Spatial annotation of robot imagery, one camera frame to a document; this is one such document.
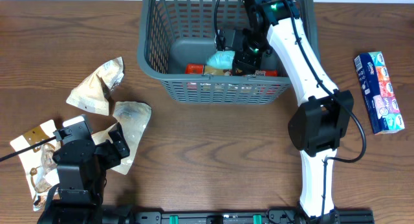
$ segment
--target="colorful box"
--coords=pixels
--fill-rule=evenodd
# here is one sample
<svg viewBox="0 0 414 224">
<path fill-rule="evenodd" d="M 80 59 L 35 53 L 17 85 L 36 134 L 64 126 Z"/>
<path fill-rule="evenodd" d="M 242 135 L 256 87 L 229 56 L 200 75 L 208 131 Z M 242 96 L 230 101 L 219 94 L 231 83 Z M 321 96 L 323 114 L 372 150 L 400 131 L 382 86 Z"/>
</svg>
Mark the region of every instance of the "colorful box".
<svg viewBox="0 0 414 224">
<path fill-rule="evenodd" d="M 404 121 L 382 52 L 362 53 L 354 62 L 374 134 L 403 130 Z"/>
</svg>

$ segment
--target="brown tabletop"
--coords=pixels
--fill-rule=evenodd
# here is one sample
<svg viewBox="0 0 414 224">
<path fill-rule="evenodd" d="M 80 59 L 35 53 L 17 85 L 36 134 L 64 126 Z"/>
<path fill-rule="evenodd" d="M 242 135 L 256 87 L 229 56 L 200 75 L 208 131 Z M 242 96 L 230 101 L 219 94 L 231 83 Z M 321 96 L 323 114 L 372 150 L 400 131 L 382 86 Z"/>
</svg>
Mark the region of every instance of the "brown tabletop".
<svg viewBox="0 0 414 224">
<path fill-rule="evenodd" d="M 292 89 L 263 106 L 188 105 L 172 100 L 136 62 L 141 2 L 0 2 L 0 155 L 9 142 L 49 119 L 84 113 L 65 103 L 72 88 L 102 63 L 122 56 L 125 79 L 115 101 L 153 108 L 132 169 L 107 174 L 104 203 L 183 210 L 260 210 L 295 206 L 301 159 L 287 132 L 297 109 Z M 333 198 L 340 208 L 372 208 L 377 223 L 414 223 L 414 6 L 316 4 L 322 65 L 351 90 L 367 133 L 356 164 L 334 165 Z M 384 53 L 406 130 L 372 134 L 353 58 Z M 87 113 L 96 131 L 112 117 Z M 361 148 L 354 124 L 340 157 Z M 18 157 L 0 164 L 0 223 L 35 223 Z"/>
</svg>

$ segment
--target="cable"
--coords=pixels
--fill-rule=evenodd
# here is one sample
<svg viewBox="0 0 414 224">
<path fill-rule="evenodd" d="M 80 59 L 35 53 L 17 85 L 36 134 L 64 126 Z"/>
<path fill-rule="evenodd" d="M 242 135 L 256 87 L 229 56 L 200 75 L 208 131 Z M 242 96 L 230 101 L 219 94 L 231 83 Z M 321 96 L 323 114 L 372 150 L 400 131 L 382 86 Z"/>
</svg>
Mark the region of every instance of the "cable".
<svg viewBox="0 0 414 224">
<path fill-rule="evenodd" d="M 217 11 L 219 9 L 220 0 L 217 0 L 215 3 L 215 9 L 214 9 L 214 31 L 215 31 L 215 37 L 217 38 L 217 42 L 220 42 L 220 46 L 223 50 L 225 50 L 224 43 L 221 41 L 220 35 L 219 35 L 219 29 L 217 28 Z"/>
<path fill-rule="evenodd" d="M 19 151 L 14 152 L 14 153 L 11 153 L 9 155 L 6 155 L 6 156 L 0 158 L 0 162 L 3 162 L 4 160 L 7 160 L 9 158 L 12 158 L 12 157 L 14 157 L 16 155 L 19 155 L 21 153 L 25 153 L 26 151 L 33 150 L 34 148 L 39 147 L 39 146 L 41 146 L 43 144 L 46 144 L 46 143 L 48 143 L 48 142 L 50 142 L 51 140 L 54 140 L 54 139 L 56 139 L 56 137 L 51 137 L 49 139 L 43 140 L 43 141 L 41 141 L 39 143 L 36 143 L 33 146 L 29 146 L 29 147 L 27 147 L 25 149 L 22 149 L 22 150 L 19 150 Z"/>
<path fill-rule="evenodd" d="M 302 42 L 301 42 L 301 38 L 299 37 L 298 30 L 296 28 L 295 19 L 293 17 L 292 9 L 290 8 L 290 5 L 289 5 L 289 3 L 288 3 L 287 0 L 283 0 L 283 3 L 289 9 L 290 20 L 292 21 L 292 27 L 293 27 L 294 35 L 296 37 L 296 42 L 297 42 L 297 44 L 298 44 L 298 46 L 300 48 L 300 51 L 302 52 L 303 57 L 305 58 L 305 61 L 306 61 L 307 65 L 309 66 L 310 71 L 312 72 L 313 76 L 315 77 L 315 80 L 317 81 L 318 85 L 336 103 L 338 103 L 349 114 L 349 116 L 355 122 L 356 127 L 358 128 L 358 130 L 359 130 L 359 132 L 361 134 L 361 138 L 362 138 L 362 149 L 361 149 L 361 153 L 356 158 L 354 158 L 354 159 L 341 159 L 339 157 L 326 157 L 325 160 L 323 160 L 323 195 L 322 195 L 322 212 L 321 212 L 321 218 L 319 219 L 319 222 L 320 222 L 321 219 L 322 219 L 322 217 L 323 217 L 323 215 L 324 215 L 324 212 L 325 212 L 326 174 L 327 174 L 327 165 L 328 165 L 328 162 L 327 161 L 328 160 L 334 160 L 334 161 L 345 162 L 345 163 L 354 163 L 354 162 L 359 161 L 365 155 L 365 151 L 367 149 L 367 139 L 366 139 L 365 131 L 364 131 L 361 123 L 359 122 L 358 118 L 334 94 L 332 94 L 332 92 L 330 90 L 328 90 L 328 88 L 325 87 L 325 85 L 323 84 L 323 81 L 319 79 L 318 75 L 316 74 L 316 71 L 314 70 L 311 62 L 309 61 L 309 59 L 308 59 L 308 57 L 306 55 L 305 49 L 303 49 L 303 45 L 302 45 Z"/>
</svg>

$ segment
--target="gray plastic bin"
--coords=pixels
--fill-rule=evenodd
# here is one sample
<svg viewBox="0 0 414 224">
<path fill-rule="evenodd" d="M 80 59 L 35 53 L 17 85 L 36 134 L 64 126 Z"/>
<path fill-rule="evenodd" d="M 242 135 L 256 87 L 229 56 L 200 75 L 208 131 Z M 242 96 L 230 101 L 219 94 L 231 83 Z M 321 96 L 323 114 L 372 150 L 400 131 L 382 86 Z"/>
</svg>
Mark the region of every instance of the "gray plastic bin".
<svg viewBox="0 0 414 224">
<path fill-rule="evenodd" d="M 295 0 L 305 31 L 319 58 L 313 0 Z M 267 104 L 290 86 L 279 62 L 279 77 L 184 74 L 187 64 L 205 64 L 215 53 L 216 0 L 143 0 L 138 63 L 160 80 L 169 95 L 187 103 Z M 219 28 L 249 28 L 242 0 L 221 0 Z"/>
</svg>

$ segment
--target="barcode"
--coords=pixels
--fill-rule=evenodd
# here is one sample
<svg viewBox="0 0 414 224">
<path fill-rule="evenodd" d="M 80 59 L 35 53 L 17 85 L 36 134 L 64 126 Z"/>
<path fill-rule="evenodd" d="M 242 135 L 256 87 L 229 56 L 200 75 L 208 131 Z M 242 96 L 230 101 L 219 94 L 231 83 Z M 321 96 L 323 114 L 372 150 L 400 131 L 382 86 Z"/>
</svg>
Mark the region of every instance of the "barcode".
<svg viewBox="0 0 414 224">
<path fill-rule="evenodd" d="M 355 58 L 355 67 L 356 67 L 356 71 L 358 72 L 360 69 L 362 69 L 362 63 L 361 63 L 361 57 L 357 57 Z"/>
</svg>

